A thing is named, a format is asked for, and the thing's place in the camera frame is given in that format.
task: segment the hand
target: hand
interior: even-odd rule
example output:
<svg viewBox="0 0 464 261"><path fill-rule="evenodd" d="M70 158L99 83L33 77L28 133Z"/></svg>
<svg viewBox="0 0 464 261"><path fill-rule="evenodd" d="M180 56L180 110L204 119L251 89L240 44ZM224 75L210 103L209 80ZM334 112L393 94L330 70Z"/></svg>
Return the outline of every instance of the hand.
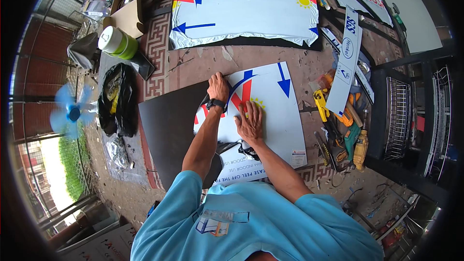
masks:
<svg viewBox="0 0 464 261"><path fill-rule="evenodd" d="M250 146L263 141L263 110L255 102L246 102L248 118L245 116L242 104L239 105L240 117L234 116L237 133Z"/></svg>
<svg viewBox="0 0 464 261"><path fill-rule="evenodd" d="M222 77L221 72L217 72L211 76L208 80L209 88L207 90L210 99L217 99L223 101L224 103L227 102L229 99L229 86L227 82Z"/></svg>

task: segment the blue fan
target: blue fan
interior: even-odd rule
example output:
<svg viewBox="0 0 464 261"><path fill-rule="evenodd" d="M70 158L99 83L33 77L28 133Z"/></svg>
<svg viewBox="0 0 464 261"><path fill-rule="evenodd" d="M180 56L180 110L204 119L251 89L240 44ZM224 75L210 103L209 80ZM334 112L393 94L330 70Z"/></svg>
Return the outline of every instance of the blue fan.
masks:
<svg viewBox="0 0 464 261"><path fill-rule="evenodd" d="M71 96L71 84L67 83L58 90L55 102L60 109L50 114L50 125L55 133L63 133L67 130L66 135L69 138L78 138L78 122L89 125L97 115L89 112L94 109L92 104L87 103L91 93L90 86L84 85L78 101L75 102L74 97Z"/></svg>

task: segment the man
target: man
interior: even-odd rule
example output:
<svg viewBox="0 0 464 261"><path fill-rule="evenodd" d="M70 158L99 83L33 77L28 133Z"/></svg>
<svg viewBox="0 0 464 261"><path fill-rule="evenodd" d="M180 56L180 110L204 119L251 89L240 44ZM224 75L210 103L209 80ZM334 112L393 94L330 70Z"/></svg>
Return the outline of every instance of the man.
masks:
<svg viewBox="0 0 464 261"><path fill-rule="evenodd" d="M211 99L226 102L220 72L209 80ZM223 108L210 107L163 201L137 233L131 260L382 260L374 238L336 200L315 195L263 140L261 107L246 102L237 132L258 154L273 186L261 182L201 187L217 144Z"/></svg>

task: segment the black watch strap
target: black watch strap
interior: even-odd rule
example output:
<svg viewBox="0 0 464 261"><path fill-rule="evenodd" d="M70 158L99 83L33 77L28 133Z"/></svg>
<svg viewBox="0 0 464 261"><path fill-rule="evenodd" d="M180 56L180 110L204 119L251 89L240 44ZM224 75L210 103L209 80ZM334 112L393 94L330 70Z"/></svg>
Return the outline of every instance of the black watch strap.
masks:
<svg viewBox="0 0 464 261"><path fill-rule="evenodd" d="M222 110L224 111L224 113L226 112L227 110L227 107L225 106L225 103L221 100L218 100L218 99L210 99L210 101L208 101L208 104L206 104L206 108L209 110L209 108L211 108L212 106L219 106L222 108Z"/></svg>

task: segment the yellow drill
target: yellow drill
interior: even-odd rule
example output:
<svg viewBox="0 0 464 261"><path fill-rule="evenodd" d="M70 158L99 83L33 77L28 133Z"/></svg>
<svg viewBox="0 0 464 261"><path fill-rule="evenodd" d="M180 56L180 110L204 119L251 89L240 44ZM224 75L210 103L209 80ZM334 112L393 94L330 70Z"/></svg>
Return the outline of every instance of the yellow drill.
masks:
<svg viewBox="0 0 464 261"><path fill-rule="evenodd" d="M368 131L367 131L367 120L368 110L364 110L364 124L362 126L361 133L359 134L358 140L355 146L355 155L353 156L353 163L356 165L358 171L364 171L364 159L366 158L366 152L368 151Z"/></svg>

